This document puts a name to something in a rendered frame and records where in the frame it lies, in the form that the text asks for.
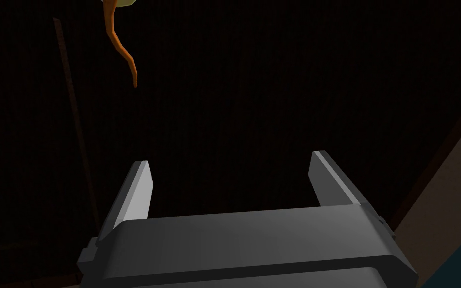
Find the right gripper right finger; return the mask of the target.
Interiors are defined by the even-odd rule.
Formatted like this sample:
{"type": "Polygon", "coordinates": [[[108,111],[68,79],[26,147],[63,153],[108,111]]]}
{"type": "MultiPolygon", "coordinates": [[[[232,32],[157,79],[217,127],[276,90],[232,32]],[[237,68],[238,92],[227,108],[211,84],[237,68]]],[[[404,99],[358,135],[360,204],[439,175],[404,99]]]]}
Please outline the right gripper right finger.
{"type": "Polygon", "coordinates": [[[320,206],[359,205],[360,202],[351,189],[320,151],[311,156],[308,177],[320,206]]]}

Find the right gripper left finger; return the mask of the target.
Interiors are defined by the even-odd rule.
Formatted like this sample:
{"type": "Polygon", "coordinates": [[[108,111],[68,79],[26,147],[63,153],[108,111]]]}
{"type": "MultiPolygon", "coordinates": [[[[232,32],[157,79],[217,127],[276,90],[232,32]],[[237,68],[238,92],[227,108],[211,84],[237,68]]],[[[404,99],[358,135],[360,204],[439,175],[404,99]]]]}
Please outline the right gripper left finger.
{"type": "Polygon", "coordinates": [[[97,242],[101,242],[122,222],[148,219],[153,188],[150,163],[133,163],[104,221],[97,242]]]}

